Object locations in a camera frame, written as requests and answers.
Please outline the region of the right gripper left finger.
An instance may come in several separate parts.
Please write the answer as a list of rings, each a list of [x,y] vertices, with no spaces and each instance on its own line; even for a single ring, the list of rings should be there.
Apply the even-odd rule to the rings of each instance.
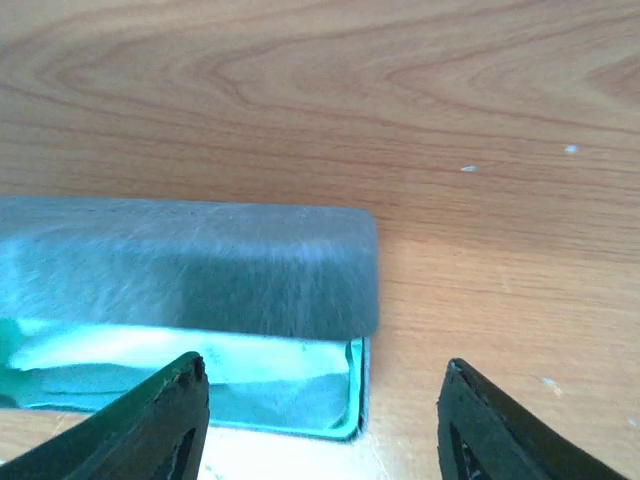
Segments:
[[[188,352],[75,427],[1,466],[3,479],[195,479],[210,419]]]

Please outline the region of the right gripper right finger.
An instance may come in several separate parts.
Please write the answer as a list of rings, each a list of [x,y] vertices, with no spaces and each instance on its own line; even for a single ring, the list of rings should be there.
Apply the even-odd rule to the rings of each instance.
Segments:
[[[621,479],[461,358],[449,361],[438,409],[444,479]]]

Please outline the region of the blue cleaning cloth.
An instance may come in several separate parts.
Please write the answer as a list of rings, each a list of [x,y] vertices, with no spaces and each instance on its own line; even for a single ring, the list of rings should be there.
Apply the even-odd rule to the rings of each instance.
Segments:
[[[1,323],[1,398],[98,412],[194,389],[214,425],[342,438],[357,427],[361,341],[138,326]]]

